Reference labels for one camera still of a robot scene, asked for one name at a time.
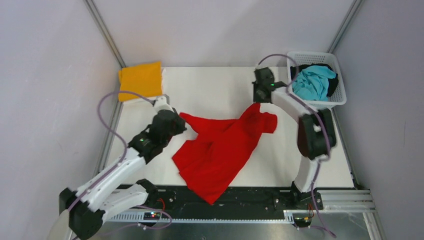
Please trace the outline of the red t-shirt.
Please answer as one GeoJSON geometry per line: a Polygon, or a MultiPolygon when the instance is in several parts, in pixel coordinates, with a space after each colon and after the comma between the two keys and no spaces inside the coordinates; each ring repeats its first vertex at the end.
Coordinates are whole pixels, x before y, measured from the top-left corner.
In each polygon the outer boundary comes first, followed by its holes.
{"type": "Polygon", "coordinates": [[[212,205],[245,166],[263,134],[278,125],[275,114],[254,103],[237,119],[208,119],[180,113],[197,133],[186,140],[172,160],[187,187],[212,205]]]}

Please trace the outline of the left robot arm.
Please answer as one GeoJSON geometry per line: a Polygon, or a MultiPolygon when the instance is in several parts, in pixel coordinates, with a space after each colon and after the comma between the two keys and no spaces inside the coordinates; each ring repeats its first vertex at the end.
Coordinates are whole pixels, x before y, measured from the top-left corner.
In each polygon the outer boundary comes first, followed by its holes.
{"type": "Polygon", "coordinates": [[[64,189],[59,195],[59,219],[48,239],[67,240],[75,234],[81,240],[93,237],[114,216],[130,208],[157,204],[157,188],[147,179],[114,193],[124,180],[161,154],[172,137],[186,130],[185,121],[173,107],[157,111],[145,130],[124,144],[124,152],[77,190],[64,189]]]}

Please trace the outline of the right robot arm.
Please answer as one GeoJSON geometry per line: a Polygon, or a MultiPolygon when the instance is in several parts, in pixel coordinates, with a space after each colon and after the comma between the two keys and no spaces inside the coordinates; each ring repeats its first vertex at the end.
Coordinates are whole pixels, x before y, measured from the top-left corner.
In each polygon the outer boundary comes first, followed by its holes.
{"type": "Polygon", "coordinates": [[[331,149],[336,145],[336,133],[331,111],[318,110],[298,96],[290,93],[290,86],[276,81],[268,67],[256,68],[253,81],[254,103],[272,103],[284,110],[298,124],[297,148],[300,165],[290,191],[274,201],[275,209],[307,209],[316,205],[316,181],[323,162],[329,161],[331,149]]]}

